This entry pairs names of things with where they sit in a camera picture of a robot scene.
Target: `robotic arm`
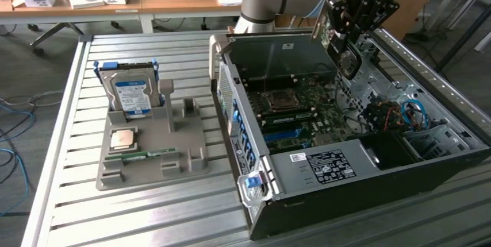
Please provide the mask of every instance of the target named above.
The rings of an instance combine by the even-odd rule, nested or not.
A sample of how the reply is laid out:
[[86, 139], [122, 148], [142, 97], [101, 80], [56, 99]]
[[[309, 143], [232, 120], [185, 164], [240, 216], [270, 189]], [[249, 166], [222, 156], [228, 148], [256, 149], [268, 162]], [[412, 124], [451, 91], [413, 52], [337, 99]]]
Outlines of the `robotic arm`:
[[327, 52], [341, 71], [352, 79], [361, 66], [353, 44], [360, 35], [375, 30], [399, 9], [393, 0], [325, 0], [313, 28], [327, 36]]
[[328, 36], [328, 54], [351, 79], [360, 68], [360, 59], [351, 42], [373, 30], [397, 10], [393, 0], [242, 0], [236, 33], [273, 31], [276, 14], [317, 17], [312, 38]]

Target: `office chair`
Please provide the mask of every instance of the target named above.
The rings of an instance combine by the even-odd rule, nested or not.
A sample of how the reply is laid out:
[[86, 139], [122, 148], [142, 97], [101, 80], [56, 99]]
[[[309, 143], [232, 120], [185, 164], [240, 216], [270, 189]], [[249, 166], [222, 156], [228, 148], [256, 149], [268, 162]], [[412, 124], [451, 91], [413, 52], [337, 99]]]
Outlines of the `office chair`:
[[[116, 29], [120, 29], [120, 24], [116, 21], [110, 21], [110, 26]], [[38, 31], [38, 28], [36, 25], [33, 24], [28, 24], [28, 28], [32, 31]], [[56, 34], [56, 32], [58, 32], [62, 28], [70, 28], [72, 30], [74, 30], [74, 32], [82, 36], [84, 33], [82, 31], [78, 29], [78, 27], [74, 25], [74, 23], [70, 22], [61, 22], [57, 23], [54, 26], [52, 26], [52, 28], [42, 33], [42, 35], [40, 37], [37, 37], [37, 39], [29, 44], [30, 47], [33, 48], [32, 52], [37, 55], [37, 56], [42, 56], [44, 55], [44, 49], [42, 48], [37, 48], [37, 45], [46, 40], [53, 34]]]

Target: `metal table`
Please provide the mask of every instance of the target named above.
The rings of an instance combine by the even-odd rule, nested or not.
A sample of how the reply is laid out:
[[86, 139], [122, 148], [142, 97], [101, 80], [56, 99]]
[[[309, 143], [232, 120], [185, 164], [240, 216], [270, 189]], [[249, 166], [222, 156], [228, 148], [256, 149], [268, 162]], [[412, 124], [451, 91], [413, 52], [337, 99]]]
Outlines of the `metal table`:
[[[488, 239], [489, 160], [431, 193], [265, 240], [248, 240], [208, 86], [208, 38], [214, 33], [224, 31], [80, 39], [22, 246], [461, 246]], [[401, 52], [431, 79], [431, 69], [425, 71], [408, 50]], [[92, 64], [150, 58], [160, 63], [160, 76], [174, 80], [172, 99], [197, 97], [210, 172], [98, 191], [94, 177], [108, 100]], [[389, 60], [383, 59], [381, 66], [395, 79], [405, 75]], [[459, 99], [451, 86], [441, 84], [440, 89], [451, 90]]]

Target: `blue cable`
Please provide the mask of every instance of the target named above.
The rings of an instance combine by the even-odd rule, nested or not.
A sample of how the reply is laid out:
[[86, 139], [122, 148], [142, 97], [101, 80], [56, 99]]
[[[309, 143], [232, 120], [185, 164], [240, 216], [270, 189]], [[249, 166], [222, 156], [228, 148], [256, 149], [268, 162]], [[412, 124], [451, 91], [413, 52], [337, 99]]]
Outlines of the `blue cable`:
[[421, 104], [421, 102], [419, 102], [417, 100], [415, 99], [408, 99], [407, 101], [403, 101], [401, 104], [400, 104], [400, 113], [401, 113], [401, 117], [404, 119], [404, 121], [411, 124], [411, 121], [409, 119], [407, 118], [407, 116], [404, 115], [404, 111], [405, 111], [405, 103], [413, 103], [415, 105], [417, 105], [417, 107], [420, 108], [421, 110], [421, 114], [423, 114], [423, 120], [424, 120], [424, 128], [428, 129], [428, 115], [427, 115], [427, 112], [424, 110], [424, 106]]
[[24, 166], [24, 161], [21, 159], [21, 157], [9, 149], [5, 148], [0, 148], [0, 151], [5, 151], [9, 154], [14, 155], [14, 158], [18, 161], [18, 165], [21, 166], [21, 171], [22, 171], [22, 175], [24, 175], [24, 182], [25, 182], [25, 192], [24, 192], [24, 197], [22, 199], [4, 212], [0, 213], [0, 217], [5, 215], [5, 213], [8, 213], [9, 211], [12, 211], [26, 199], [28, 194], [29, 194], [29, 184], [28, 184], [28, 175], [25, 173], [25, 166]]
[[29, 125], [24, 128], [22, 131], [20, 131], [16, 135], [13, 135], [10, 138], [5, 138], [4, 140], [0, 140], [0, 142], [5, 142], [6, 140], [12, 140], [13, 138], [18, 137], [25, 131], [29, 130], [29, 128], [33, 126], [33, 122], [34, 122], [34, 115], [30, 113], [30, 112], [26, 112], [26, 111], [17, 111], [17, 110], [12, 110], [10, 108], [8, 108], [5, 105], [0, 104], [0, 107], [2, 109], [5, 109], [8, 112], [10, 113], [16, 113], [16, 114], [25, 114], [30, 117], [30, 123]]

